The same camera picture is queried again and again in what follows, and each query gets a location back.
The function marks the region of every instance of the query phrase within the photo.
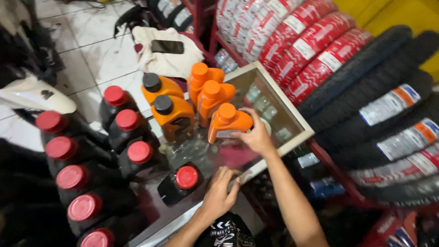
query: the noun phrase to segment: white cloth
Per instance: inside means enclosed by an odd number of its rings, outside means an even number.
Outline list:
[[[192,65],[204,60],[203,52],[190,38],[179,34],[174,28],[159,31],[155,28],[135,27],[134,42],[142,44],[138,53],[139,69],[145,73],[156,73],[166,77],[187,79],[191,74]],[[151,51],[152,40],[181,41],[184,44],[183,54],[158,53]]]

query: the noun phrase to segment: white motorcycle fender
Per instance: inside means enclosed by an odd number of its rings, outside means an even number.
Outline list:
[[[0,99],[13,109],[53,110],[61,114],[76,111],[72,99],[31,73],[27,73],[25,79],[15,80],[0,89]]]

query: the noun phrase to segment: black bottle cap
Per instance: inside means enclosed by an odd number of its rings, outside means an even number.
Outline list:
[[[162,88],[162,81],[155,73],[143,74],[143,86],[150,93],[156,93]]]
[[[174,110],[174,104],[167,95],[159,95],[154,100],[155,110],[161,115],[169,115]]]

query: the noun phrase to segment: orange oil bottle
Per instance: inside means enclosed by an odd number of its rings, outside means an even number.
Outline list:
[[[191,75],[187,79],[187,91],[189,98],[194,105],[197,106],[198,94],[203,89],[203,85],[208,80],[214,80],[222,83],[224,80],[224,71],[217,68],[208,68],[206,64],[197,62],[192,66]]]
[[[141,89],[149,105],[153,105],[155,98],[163,94],[184,98],[183,90],[175,81],[155,73],[143,74]]]
[[[245,112],[237,111],[230,103],[222,104],[213,113],[210,122],[208,142],[210,144],[233,145],[239,141],[230,136],[232,132],[247,132],[253,126],[253,119]]]
[[[177,96],[159,95],[151,107],[152,115],[160,124],[166,140],[184,139],[195,126],[191,105]]]
[[[212,114],[221,104],[229,102],[235,97],[235,86],[208,80],[203,85],[203,90],[198,95],[198,121],[201,127],[209,127]]]

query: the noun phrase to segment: red tire wrapper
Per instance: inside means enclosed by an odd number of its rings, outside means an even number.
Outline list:
[[[279,24],[262,48],[258,60],[272,73],[277,62],[285,55],[285,50],[290,48],[305,29],[337,10],[338,6],[331,0],[304,2]]]
[[[371,39],[369,32],[359,28],[345,33],[300,72],[284,90],[285,95],[295,106],[299,105]]]
[[[255,16],[269,0],[249,0],[242,1],[238,5],[230,28],[230,40],[236,50],[243,53],[245,50],[245,40],[248,39],[248,30],[255,21]]]
[[[287,17],[303,0],[271,0],[255,16],[255,21],[245,40],[244,59],[248,62],[258,60],[262,47],[285,17]]]
[[[301,34],[286,51],[271,76],[285,89],[320,51],[353,27],[355,20],[346,13],[335,12],[327,15]]]
[[[353,181],[361,186],[386,187],[438,173],[439,143],[400,159],[394,163],[373,169],[350,171]]]
[[[240,0],[219,0],[216,6],[216,24],[227,41],[230,41],[230,29],[233,16]]]

